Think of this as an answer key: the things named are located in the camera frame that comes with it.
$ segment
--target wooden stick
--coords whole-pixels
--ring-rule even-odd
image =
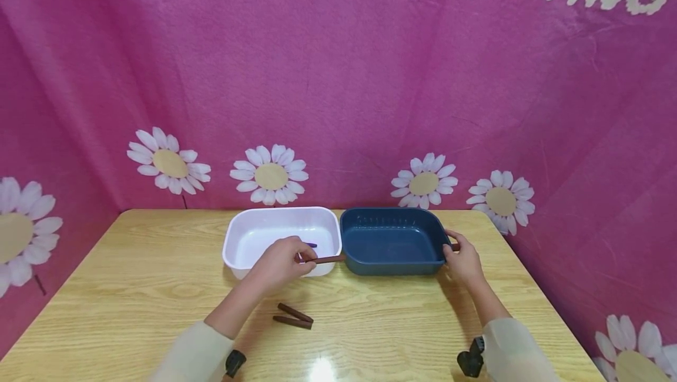
[[[284,311],[286,314],[291,314],[294,316],[296,319],[300,319],[303,321],[310,321],[311,323],[313,322],[313,318],[310,316],[303,314],[302,312],[287,306],[285,303],[279,303],[277,305],[277,308],[280,309],[281,311]]]
[[[339,254],[338,256],[320,257],[318,259],[308,260],[308,262],[316,262],[317,264],[322,264],[322,263],[343,262],[344,260],[346,260],[346,255]]]
[[[303,329],[312,329],[313,328],[312,321],[292,319],[292,318],[288,318],[286,316],[273,316],[273,320],[279,321],[280,323],[288,324],[288,325],[291,325],[291,326],[297,327],[297,328],[303,328]]]

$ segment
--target sleeve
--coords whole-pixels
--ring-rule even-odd
[[[203,321],[184,330],[174,341],[151,382],[221,382],[233,341]]]
[[[484,327],[484,363],[495,382],[558,382],[552,364],[525,325],[491,320]]]

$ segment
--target wooden table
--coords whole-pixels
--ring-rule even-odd
[[[491,287],[531,329],[563,381],[603,382],[489,219],[435,212],[475,243]],[[3,381],[139,381],[173,339],[236,283],[221,251],[236,212],[121,214],[0,365]],[[284,301],[313,329],[274,323]],[[358,277],[341,264],[294,282],[250,317],[240,381],[466,381],[455,363],[481,334],[471,299],[440,273]],[[478,381],[488,381],[485,372]]]

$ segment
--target white plastic bin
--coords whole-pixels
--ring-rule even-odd
[[[249,209],[238,213],[228,225],[223,243],[223,261],[237,279],[244,278],[268,246],[277,239],[298,235],[317,244],[317,257],[336,256],[343,243],[339,220],[324,207],[278,207]],[[324,263],[306,276],[328,274],[335,263]]]

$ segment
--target daisy print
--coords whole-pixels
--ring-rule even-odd
[[[13,177],[0,182],[0,297],[9,285],[21,287],[33,275],[32,267],[48,261],[59,240],[61,217],[46,217],[54,208],[52,195],[28,182],[22,190]]]
[[[451,194],[458,179],[450,176],[455,165],[444,165],[444,155],[435,156],[429,152],[423,160],[411,160],[411,170],[404,169],[397,173],[391,182],[397,190],[391,195],[400,200],[400,207],[420,207],[428,209],[431,204],[442,202],[442,194]]]
[[[512,172],[491,172],[488,180],[479,180],[471,187],[474,194],[466,203],[474,204],[473,210],[480,210],[489,216],[502,234],[517,234],[517,223],[529,225],[529,215],[535,212],[531,203],[534,189],[523,177],[513,181]]]
[[[195,194],[196,189],[204,191],[203,182],[209,182],[211,167],[204,163],[195,163],[195,150],[179,150],[179,141],[171,134],[154,127],[152,135],[139,129],[136,132],[138,142],[130,142],[128,157],[140,164],[138,172],[155,177],[155,186],[169,189],[173,194]]]
[[[663,346],[655,324],[645,321],[637,333],[628,316],[612,314],[606,332],[595,334],[603,357],[592,361],[608,382],[677,381],[677,344]]]
[[[285,205],[306,191],[299,183],[308,179],[308,173],[303,170],[306,163],[294,159],[294,150],[282,145],[273,145],[272,150],[258,146],[244,154],[247,160],[237,160],[230,177],[241,181],[238,191],[251,192],[253,203]]]

